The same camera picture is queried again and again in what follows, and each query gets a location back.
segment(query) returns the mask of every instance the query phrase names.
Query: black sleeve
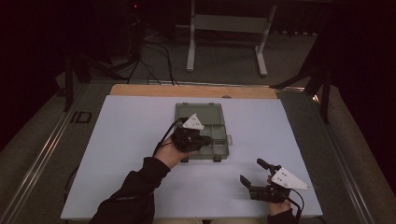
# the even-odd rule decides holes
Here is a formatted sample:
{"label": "black sleeve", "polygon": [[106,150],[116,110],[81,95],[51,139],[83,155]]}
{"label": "black sleeve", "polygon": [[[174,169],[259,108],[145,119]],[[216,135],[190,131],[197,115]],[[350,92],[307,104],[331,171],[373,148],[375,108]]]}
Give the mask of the black sleeve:
{"label": "black sleeve", "polygon": [[268,224],[294,224],[296,219],[292,213],[292,209],[279,213],[275,216],[268,216]]}
{"label": "black sleeve", "polygon": [[122,187],[99,205],[90,224],[151,224],[155,210],[153,192],[169,172],[160,160],[145,158],[142,169],[129,173]]}

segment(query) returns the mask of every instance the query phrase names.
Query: black cable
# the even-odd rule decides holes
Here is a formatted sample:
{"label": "black cable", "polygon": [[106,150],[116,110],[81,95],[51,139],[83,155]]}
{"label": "black cable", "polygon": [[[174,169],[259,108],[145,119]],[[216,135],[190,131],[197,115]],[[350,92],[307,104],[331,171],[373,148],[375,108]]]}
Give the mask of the black cable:
{"label": "black cable", "polygon": [[300,221],[300,217],[301,217],[301,213],[303,212],[304,209],[304,199],[301,196],[301,194],[299,192],[297,192],[295,189],[292,189],[294,192],[296,192],[298,194],[298,196],[300,196],[301,201],[303,202],[303,205],[300,207],[299,204],[297,204],[297,202],[295,202],[294,200],[292,200],[289,196],[286,196],[283,193],[278,192],[279,195],[281,195],[282,197],[284,197],[286,200],[288,200],[289,202],[291,202],[292,204],[294,204],[297,207],[297,214],[296,214],[296,224],[299,223]]}
{"label": "black cable", "polygon": [[173,72],[172,72],[172,62],[171,62],[171,60],[170,60],[169,50],[168,50],[165,46],[163,46],[163,45],[161,45],[161,44],[152,43],[152,42],[148,42],[148,41],[146,41],[145,43],[146,43],[146,44],[150,44],[150,45],[158,46],[158,47],[160,47],[160,48],[162,48],[162,49],[165,50],[166,54],[163,53],[162,51],[158,50],[158,49],[151,48],[151,47],[149,47],[149,46],[144,45],[145,48],[153,49],[153,50],[155,50],[155,51],[161,53],[161,55],[163,55],[163,56],[167,59],[167,61],[168,61],[168,70],[169,70],[169,77],[170,77],[170,79],[171,79],[172,85],[175,85],[174,82],[176,82],[176,84],[179,85],[179,84],[177,83],[176,79],[175,79],[174,76],[173,76]]}
{"label": "black cable", "polygon": [[145,65],[146,70],[149,72],[149,75],[148,75],[148,84],[149,84],[149,77],[154,77],[154,79],[157,80],[158,84],[161,85],[160,80],[158,80],[158,78],[156,78],[156,77],[154,76],[154,68],[153,68],[151,65],[149,65],[149,64],[147,64],[147,63],[144,63],[142,60],[140,60],[140,62],[141,62],[143,65]]}
{"label": "black cable", "polygon": [[166,143],[166,144],[161,145],[160,147],[165,147],[165,146],[171,145],[171,144],[173,144],[173,143],[174,143],[174,142]]}
{"label": "black cable", "polygon": [[132,66],[136,66],[136,64],[139,63],[139,61],[136,59],[134,61],[134,63],[129,64],[129,66],[127,66],[126,68],[124,68],[123,70],[117,71],[119,74],[122,74],[128,70],[131,70]]}
{"label": "black cable", "polygon": [[163,136],[163,139],[161,139],[161,141],[157,144],[157,146],[154,149],[154,152],[152,153],[152,156],[155,155],[155,153],[157,153],[158,149],[160,149],[160,147],[163,147],[163,141],[165,141],[165,138],[168,136],[168,134],[172,131],[172,129],[175,127],[175,125],[179,122],[179,121],[183,121],[183,120],[187,120],[188,118],[178,118],[175,120],[175,122],[172,123],[172,125],[169,127],[168,131],[166,131],[165,135]]}
{"label": "black cable", "polygon": [[128,76],[127,84],[130,83],[131,78],[132,78],[132,75],[134,74],[134,70],[136,70],[136,68],[137,68],[137,66],[139,65],[139,63],[140,63],[140,56],[139,56],[139,58],[136,60],[136,63],[135,63],[135,65],[134,65],[134,68],[132,69],[131,73],[130,73],[129,76]]}

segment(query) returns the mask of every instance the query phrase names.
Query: white stand leg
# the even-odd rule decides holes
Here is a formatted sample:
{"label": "white stand leg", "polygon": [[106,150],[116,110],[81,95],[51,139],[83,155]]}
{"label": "white stand leg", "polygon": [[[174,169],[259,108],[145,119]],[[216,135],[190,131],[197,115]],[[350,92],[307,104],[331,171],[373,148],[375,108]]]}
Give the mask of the white stand leg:
{"label": "white stand leg", "polygon": [[259,51],[259,46],[255,47],[257,64],[259,65],[260,76],[267,77],[267,67],[265,66],[264,57],[262,56],[262,51]]}
{"label": "white stand leg", "polygon": [[189,48],[189,55],[187,57],[187,71],[193,72],[194,71],[194,60],[195,60],[195,43],[190,43]]}

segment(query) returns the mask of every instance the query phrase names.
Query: table surface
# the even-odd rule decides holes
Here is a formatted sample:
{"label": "table surface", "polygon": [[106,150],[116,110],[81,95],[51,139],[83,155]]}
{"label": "table surface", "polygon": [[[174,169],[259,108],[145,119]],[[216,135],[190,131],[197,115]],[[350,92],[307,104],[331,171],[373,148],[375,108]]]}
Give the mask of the table surface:
{"label": "table surface", "polygon": [[[233,99],[219,98],[224,95]],[[269,171],[256,163],[258,158],[281,164],[312,186],[273,90],[116,85],[104,102],[61,218],[91,218],[99,203],[120,188],[125,176],[141,168],[143,158],[152,154],[173,122],[175,104],[183,102],[221,104],[233,144],[230,156],[222,162],[189,161],[175,167],[155,191],[156,218],[267,216],[263,202],[251,201],[239,182],[239,175],[244,175],[253,185],[266,185]],[[322,215],[315,191],[298,191],[305,202],[303,216]],[[290,197],[300,202],[295,194]]]}

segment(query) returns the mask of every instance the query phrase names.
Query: metal frame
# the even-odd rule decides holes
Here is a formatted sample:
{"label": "metal frame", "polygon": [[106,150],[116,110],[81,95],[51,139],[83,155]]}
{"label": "metal frame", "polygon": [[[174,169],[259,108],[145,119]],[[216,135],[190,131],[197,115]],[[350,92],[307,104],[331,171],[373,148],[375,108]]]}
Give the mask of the metal frame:
{"label": "metal frame", "polygon": [[[196,85],[207,85],[207,86],[256,86],[256,85],[227,85],[227,84],[209,84],[209,83],[185,83],[185,84],[196,84]],[[29,171],[26,173],[23,178],[20,186],[16,189],[16,192],[8,204],[5,211],[0,215],[0,223],[14,223],[18,213],[21,211],[24,206],[26,200],[30,196],[31,191],[33,190],[36,181],[41,176],[44,168],[47,165],[48,160],[50,159],[53,151],[56,149],[59,140],[62,138],[65,128],[69,123],[69,120],[72,117],[72,112],[76,102],[79,100],[81,95],[83,95],[85,91],[85,85],[83,87],[79,87],[76,96],[77,100],[71,105],[71,108],[68,112],[64,112],[64,114],[60,117],[60,120],[50,135],[46,145],[43,146],[41,152],[35,159],[34,164],[30,167]],[[302,92],[303,88],[294,88],[287,87],[282,91],[277,92]],[[320,113],[318,109],[318,97],[314,96],[312,101],[312,106],[315,108],[314,111],[317,111],[317,116],[320,118]],[[356,209],[357,215],[361,220],[361,223],[369,224],[375,223],[373,215],[370,212],[370,208],[366,203],[363,195],[361,194],[361,189],[359,188],[358,183],[355,180],[354,175],[350,171],[348,164],[341,152],[340,146],[337,144],[334,134],[332,133],[331,128],[322,123],[322,129],[327,134],[327,138],[330,140],[330,144],[332,145],[332,155],[334,157],[334,162],[337,166],[338,171],[340,172],[340,176],[343,179],[346,189],[348,191],[349,197]]]}
{"label": "metal frame", "polygon": [[262,51],[270,32],[271,24],[276,12],[276,6],[271,6],[270,13],[267,18],[253,17],[229,17],[195,14],[195,0],[191,0],[191,25],[190,25],[190,47],[187,58],[187,71],[194,70],[195,61],[195,30],[215,30],[215,31],[232,31],[262,34],[262,42],[255,47],[257,63],[260,69],[260,76],[267,76],[267,68],[265,66]]}

